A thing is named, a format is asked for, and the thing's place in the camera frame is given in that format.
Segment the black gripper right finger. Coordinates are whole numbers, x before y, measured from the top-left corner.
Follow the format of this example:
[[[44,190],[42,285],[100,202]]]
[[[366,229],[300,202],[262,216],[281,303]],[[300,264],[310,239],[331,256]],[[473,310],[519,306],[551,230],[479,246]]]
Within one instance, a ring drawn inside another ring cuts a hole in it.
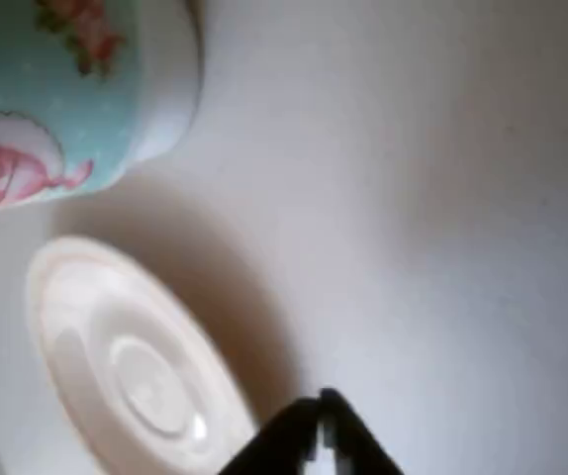
[[[404,474],[334,388],[325,388],[320,393],[320,422],[323,444],[333,453],[336,474]]]

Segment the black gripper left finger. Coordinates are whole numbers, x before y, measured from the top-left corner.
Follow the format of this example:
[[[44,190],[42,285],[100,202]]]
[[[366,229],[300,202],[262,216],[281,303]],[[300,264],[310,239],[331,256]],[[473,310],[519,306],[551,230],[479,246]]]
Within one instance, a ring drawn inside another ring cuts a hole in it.
[[[295,400],[237,453],[223,474],[303,474],[315,454],[319,418],[317,398]]]

